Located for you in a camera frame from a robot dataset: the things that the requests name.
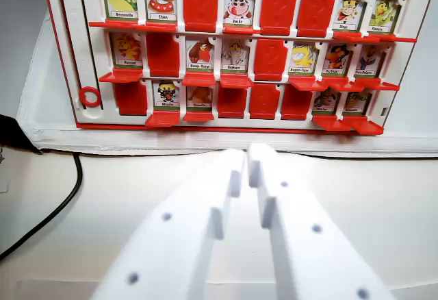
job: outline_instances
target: white table surface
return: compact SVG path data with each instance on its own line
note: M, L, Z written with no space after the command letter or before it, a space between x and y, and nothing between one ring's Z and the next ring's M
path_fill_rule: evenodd
M0 193L0 251L50 213L76 180L70 154L5 149L3 155L0 187L9 184L9 190ZM84 287L64 288L59 297L54 285L38 296L29 280L99 281L144 216L217 155L81 156L80 193L0 265L0 299L86 299L75 293ZM399 299L438 298L438 161L281 155L297 175L296 184L311 184L335 223ZM17 291L23 280L27 284ZM274 282L268 233L258 225L257 199L250 188L232 203L226 238L215 245L208 282L224 287Z

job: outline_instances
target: red ring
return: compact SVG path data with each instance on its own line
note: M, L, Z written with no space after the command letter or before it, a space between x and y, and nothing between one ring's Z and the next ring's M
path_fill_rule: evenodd
M96 95L97 99L94 103L91 103L87 100L87 92L91 92ZM92 86L86 86L85 88L79 90L79 100L87 107L97 107L100 106L102 103L101 93L99 92L99 90L93 88Z

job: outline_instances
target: screw hole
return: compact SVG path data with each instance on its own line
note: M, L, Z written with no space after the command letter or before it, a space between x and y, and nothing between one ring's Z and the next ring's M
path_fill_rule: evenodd
M364 288L358 289L357 295L361 299L368 299L368 291Z
M315 233L317 233L317 234L319 234L319 233L322 232L322 228L321 228L321 226L319 226L319 225L313 225L313 226L312 226L312 230L313 230Z
M162 216L162 219L164 220L164 221L169 221L170 219L172 218L172 214L171 213L165 213L165 214L163 214L163 216Z
M131 273L128 276L128 284L132 285L138 282L138 274L137 273Z

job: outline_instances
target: black cable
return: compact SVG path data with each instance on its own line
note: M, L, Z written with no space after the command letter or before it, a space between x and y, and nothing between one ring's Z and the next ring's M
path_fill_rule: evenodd
M52 213L50 213L43 221L41 221L37 226L29 230L22 238L20 238L18 241L15 242L9 249L4 251L2 254L0 254L0 263L6 259L12 252L17 250L21 245L23 245L29 238L31 238L33 235L36 234L41 228L43 228L45 225L47 225L53 218L55 218L61 211L64 209L68 203L72 200L73 197L77 194L79 188L82 184L82 165L81 161L79 160L79 154L74 153L73 158L75 159L76 164L76 170L77 170L77 179L75 187L73 187L73 190L70 194L68 194L67 198L63 200L63 202L56 208Z

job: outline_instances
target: cartoon cow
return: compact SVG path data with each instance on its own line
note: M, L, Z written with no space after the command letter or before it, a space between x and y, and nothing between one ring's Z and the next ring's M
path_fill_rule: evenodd
M251 18L248 0L231 0L228 2L224 18Z

